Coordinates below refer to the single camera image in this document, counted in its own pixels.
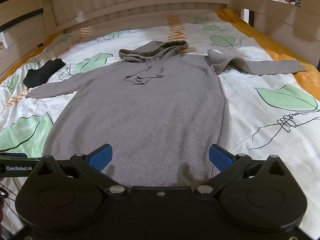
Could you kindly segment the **grey knit hooded sweater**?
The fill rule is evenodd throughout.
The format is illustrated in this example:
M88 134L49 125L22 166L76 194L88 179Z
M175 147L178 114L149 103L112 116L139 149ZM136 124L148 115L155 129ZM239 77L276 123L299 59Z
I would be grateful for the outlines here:
M126 186L191 186L217 174L212 144L229 143L230 113L219 75L234 66L253 75L304 71L298 61L248 61L209 50L184 54L184 40L121 49L120 60L40 85L32 99L73 94L43 153L69 159L103 144L113 150L104 174Z

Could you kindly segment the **black folded cloth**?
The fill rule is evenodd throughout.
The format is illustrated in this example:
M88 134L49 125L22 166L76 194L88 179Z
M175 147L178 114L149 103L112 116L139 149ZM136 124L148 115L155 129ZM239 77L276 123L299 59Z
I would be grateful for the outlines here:
M49 60L39 69L29 69L23 84L27 88L34 88L45 84L49 78L66 64L61 59Z

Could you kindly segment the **cream wooden bed frame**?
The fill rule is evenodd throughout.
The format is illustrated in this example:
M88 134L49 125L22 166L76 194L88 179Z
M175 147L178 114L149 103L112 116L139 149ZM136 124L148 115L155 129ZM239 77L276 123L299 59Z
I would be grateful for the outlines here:
M92 25L112 14L132 17L155 11L233 9L249 11L249 23L319 66L319 0L300 7L273 0L1 0L1 32L7 48L1 52L1 73L22 59L47 36Z

